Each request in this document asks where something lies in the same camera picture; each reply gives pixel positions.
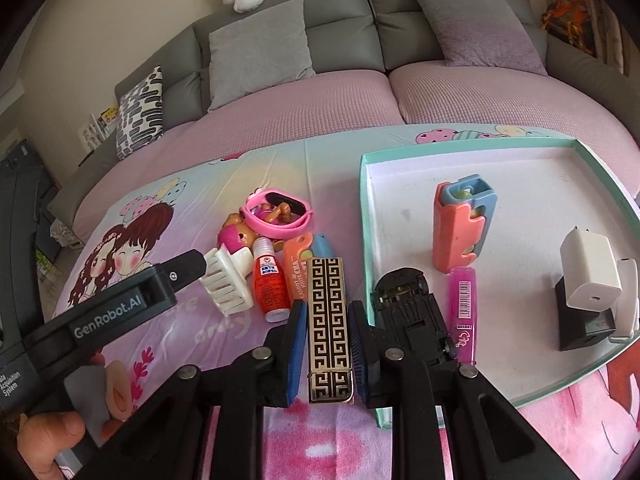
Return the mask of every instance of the red bottle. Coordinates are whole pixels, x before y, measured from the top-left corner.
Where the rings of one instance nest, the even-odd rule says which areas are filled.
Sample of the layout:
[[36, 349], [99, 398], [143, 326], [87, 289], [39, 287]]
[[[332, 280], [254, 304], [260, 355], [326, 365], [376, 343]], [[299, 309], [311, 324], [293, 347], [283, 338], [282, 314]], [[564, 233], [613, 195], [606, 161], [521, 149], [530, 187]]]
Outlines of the red bottle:
[[254, 295], [268, 323], [289, 319], [291, 302], [287, 282], [278, 265], [273, 243], [268, 238], [254, 242]]

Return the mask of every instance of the metal bolt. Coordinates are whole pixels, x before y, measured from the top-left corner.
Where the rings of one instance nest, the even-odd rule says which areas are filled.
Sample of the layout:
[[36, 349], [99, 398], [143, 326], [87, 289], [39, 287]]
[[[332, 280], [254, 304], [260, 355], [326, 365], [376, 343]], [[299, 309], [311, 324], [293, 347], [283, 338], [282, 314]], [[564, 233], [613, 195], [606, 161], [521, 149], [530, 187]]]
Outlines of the metal bolt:
[[271, 357], [271, 349], [266, 346], [258, 346], [258, 348], [253, 349], [251, 355], [254, 356], [254, 359], [263, 361], [264, 359]]
[[178, 370], [178, 377], [181, 379], [193, 379], [198, 373], [198, 369], [193, 365], [184, 365]]
[[404, 357], [404, 352], [399, 348], [387, 348], [385, 350], [385, 357], [390, 361], [401, 361]]
[[458, 371], [460, 372], [460, 375], [467, 379], [474, 379], [478, 377], [478, 369], [473, 365], [460, 365]]

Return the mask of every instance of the sofa seat cushion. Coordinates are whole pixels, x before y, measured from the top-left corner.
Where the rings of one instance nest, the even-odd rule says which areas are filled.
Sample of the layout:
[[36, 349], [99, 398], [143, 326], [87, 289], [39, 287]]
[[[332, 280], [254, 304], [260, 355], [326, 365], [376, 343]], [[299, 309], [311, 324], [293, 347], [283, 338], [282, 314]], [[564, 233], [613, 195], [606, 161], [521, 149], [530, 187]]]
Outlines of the sofa seat cushion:
[[409, 124], [503, 123], [551, 128], [581, 140], [632, 196], [640, 191], [640, 148], [608, 110], [552, 77], [507, 68], [420, 62], [394, 70], [391, 87]]
[[209, 160], [289, 140], [393, 124], [403, 121], [389, 81], [380, 72], [328, 72], [268, 88], [195, 123], [176, 126], [116, 164], [82, 201], [73, 229], [87, 241], [107, 209], [128, 192]]

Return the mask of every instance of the tray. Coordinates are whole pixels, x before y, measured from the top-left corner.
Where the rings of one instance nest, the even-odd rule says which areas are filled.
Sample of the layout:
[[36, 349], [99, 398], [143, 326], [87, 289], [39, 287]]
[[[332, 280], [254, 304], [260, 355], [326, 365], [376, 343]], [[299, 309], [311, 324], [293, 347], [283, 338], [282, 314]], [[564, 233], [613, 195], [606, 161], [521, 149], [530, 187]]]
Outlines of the tray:
[[[575, 139], [473, 139], [366, 153], [360, 202], [367, 290], [398, 267], [424, 272], [440, 308], [446, 276], [431, 261], [437, 184], [479, 173], [498, 195], [478, 274], [478, 369], [521, 407], [570, 386], [628, 347], [558, 351], [554, 285], [574, 227], [640, 261], [640, 212], [609, 168]], [[371, 304], [369, 322], [374, 324]], [[390, 410], [378, 421], [390, 426]]]

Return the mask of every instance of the sofa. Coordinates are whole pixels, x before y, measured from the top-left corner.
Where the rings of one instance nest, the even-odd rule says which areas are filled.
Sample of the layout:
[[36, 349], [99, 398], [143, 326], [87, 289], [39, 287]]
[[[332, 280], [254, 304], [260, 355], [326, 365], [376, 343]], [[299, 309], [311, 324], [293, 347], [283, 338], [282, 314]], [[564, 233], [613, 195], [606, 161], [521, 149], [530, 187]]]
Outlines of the sofa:
[[[265, 0], [254, 12], [287, 0]], [[188, 25], [115, 87], [117, 99], [162, 67], [159, 140], [118, 161], [115, 136], [82, 163], [49, 209], [86, 241], [128, 192], [175, 171], [289, 140], [404, 123], [540, 126], [580, 139], [632, 196], [640, 192], [640, 95], [626, 76], [539, 28], [529, 0], [505, 0], [549, 76], [444, 65], [415, 0], [304, 0], [314, 78], [207, 113], [209, 33], [230, 7]]]

